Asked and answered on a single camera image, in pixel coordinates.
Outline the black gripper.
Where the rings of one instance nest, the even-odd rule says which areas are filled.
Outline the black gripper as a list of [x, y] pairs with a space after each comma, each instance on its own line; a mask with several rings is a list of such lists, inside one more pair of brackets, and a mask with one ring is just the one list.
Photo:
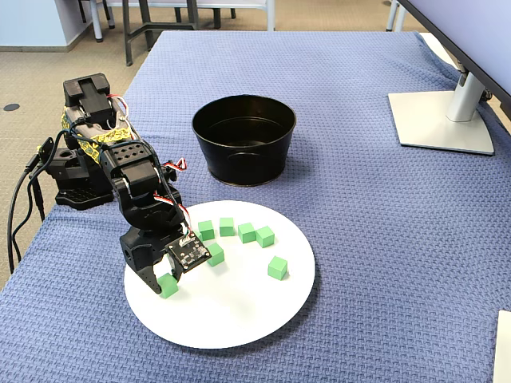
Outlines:
[[[160, 294], [162, 289], [154, 274], [154, 266], [163, 259], [166, 246], [191, 233], [191, 227], [185, 223], [171, 229], [142, 230], [130, 227], [120, 238], [125, 261], [155, 294]], [[165, 256], [171, 268], [171, 275], [179, 282], [184, 272], [183, 265], [173, 253], [166, 253]]]

